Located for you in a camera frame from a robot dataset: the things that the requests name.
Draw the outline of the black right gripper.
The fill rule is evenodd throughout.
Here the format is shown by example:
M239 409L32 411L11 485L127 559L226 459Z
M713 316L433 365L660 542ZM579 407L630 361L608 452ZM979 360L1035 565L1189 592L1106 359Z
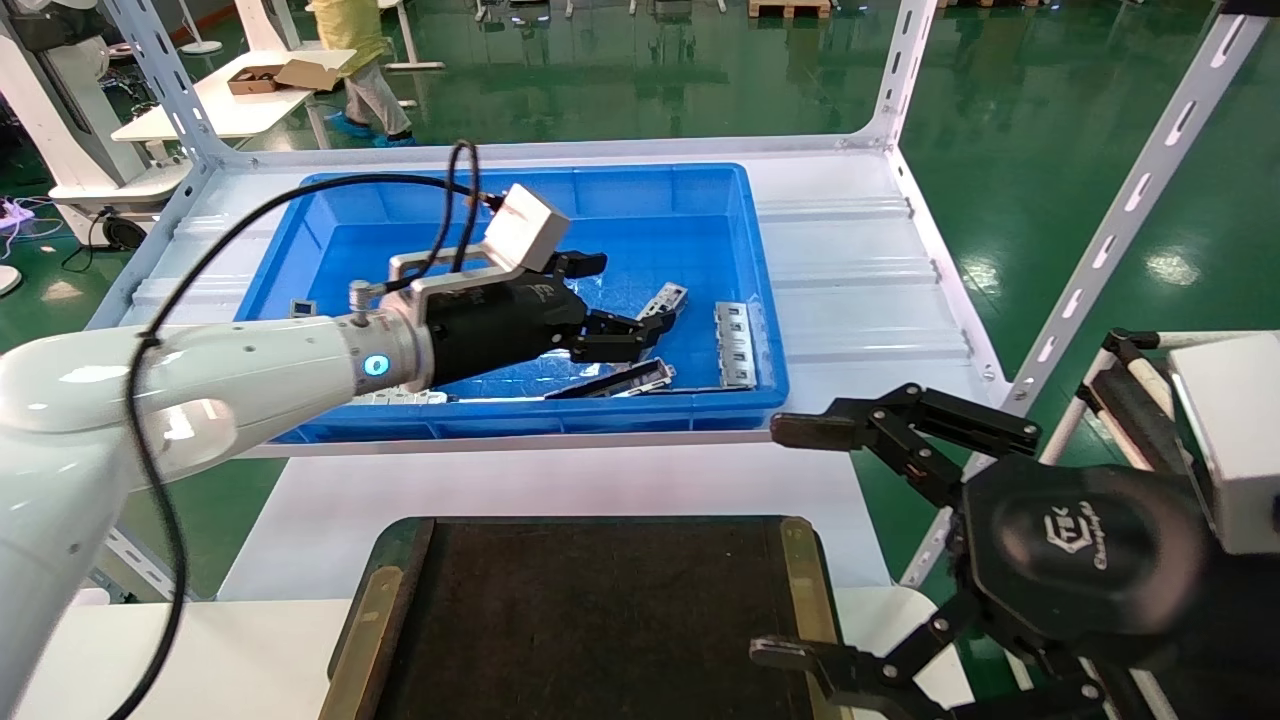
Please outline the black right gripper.
M1006 457L961 491L963 468L934 439L995 459L1030 456L1041 427L915 383L878 398L836 398L819 414L777 413L771 438L787 448L869 451L934 507L961 503L966 568L979 594L1060 644L1166 641L1196 602L1213 555L1201 509L1175 477ZM1102 710L1105 689L1080 664L1029 691L951 708L932 700L916 675L966 629L988 630L992 618L988 602L963 592L886 657L763 635L751 641L750 659L810 675L829 705L886 719L1082 719Z

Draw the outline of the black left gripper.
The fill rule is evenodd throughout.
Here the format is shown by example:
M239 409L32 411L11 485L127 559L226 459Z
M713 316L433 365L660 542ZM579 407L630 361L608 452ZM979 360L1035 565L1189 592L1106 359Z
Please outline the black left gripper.
M571 337L572 363L640 363L672 329L673 313L643 318L589 313L575 291L607 265L603 252L554 252L553 278L521 275L433 295L425 315L433 355L428 387L531 361Z

